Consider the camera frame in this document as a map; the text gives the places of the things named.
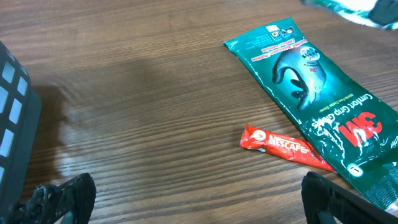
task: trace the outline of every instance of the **black plastic object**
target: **black plastic object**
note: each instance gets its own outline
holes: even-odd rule
[[[386,26],[398,21],[398,1],[397,0],[378,0],[369,14],[370,20]]]
[[[89,174],[80,174],[60,186],[41,185],[29,201],[14,204],[0,224],[53,224],[62,217],[61,224],[87,224],[95,195]]]
[[[301,183],[308,224],[390,224],[398,218],[375,207],[321,175],[309,172]]]
[[[25,68],[0,42],[0,215],[20,199],[42,103]]]

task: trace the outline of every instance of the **green glove package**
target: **green glove package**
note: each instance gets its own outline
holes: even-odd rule
[[[384,210],[398,199],[398,114],[312,45],[292,19],[225,42],[304,137]]]

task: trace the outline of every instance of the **wooden table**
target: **wooden table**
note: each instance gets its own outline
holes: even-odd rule
[[[398,37],[298,0],[2,0],[0,37],[43,101],[24,197],[89,172],[90,223],[306,223],[301,180],[335,174],[238,146],[299,132],[225,40],[293,17],[398,110]]]

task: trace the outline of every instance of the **nescafe logo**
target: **nescafe logo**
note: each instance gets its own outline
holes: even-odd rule
[[[253,132],[252,137],[257,141],[263,141],[267,137],[267,134],[264,131],[257,130]]]

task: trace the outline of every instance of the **3m logo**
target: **3m logo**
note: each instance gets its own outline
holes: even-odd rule
[[[356,147],[381,132],[381,122],[375,123],[373,121],[375,117],[376,115],[372,113],[362,112],[358,118],[353,118],[352,122],[347,121],[345,125],[340,125],[338,129]]]

